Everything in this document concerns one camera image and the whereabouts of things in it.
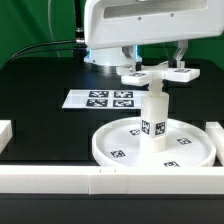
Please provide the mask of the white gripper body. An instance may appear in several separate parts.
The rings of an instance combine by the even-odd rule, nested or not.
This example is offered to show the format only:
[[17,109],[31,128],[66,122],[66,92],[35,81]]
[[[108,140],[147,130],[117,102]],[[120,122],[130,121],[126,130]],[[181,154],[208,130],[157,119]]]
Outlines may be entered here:
[[224,0],[87,0],[86,44],[92,49],[219,36]]

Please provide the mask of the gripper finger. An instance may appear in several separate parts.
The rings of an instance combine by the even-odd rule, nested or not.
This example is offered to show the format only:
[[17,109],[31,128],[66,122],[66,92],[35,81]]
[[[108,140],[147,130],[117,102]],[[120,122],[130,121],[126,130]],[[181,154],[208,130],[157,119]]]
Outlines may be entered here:
[[128,61],[130,71],[135,72],[136,71],[136,59],[134,57],[134,47],[133,46],[123,47],[122,52]]
[[182,61],[184,54],[188,49],[188,41],[180,40],[175,43],[176,51],[173,57],[169,60],[170,68],[183,68],[185,63]]

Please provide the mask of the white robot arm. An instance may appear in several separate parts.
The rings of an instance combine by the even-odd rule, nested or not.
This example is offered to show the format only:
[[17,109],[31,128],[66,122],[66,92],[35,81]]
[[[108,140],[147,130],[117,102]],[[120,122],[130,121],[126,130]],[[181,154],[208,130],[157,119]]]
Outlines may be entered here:
[[131,66],[138,45],[175,42],[182,59],[191,39],[224,32],[224,0],[86,0],[87,61],[97,66]]

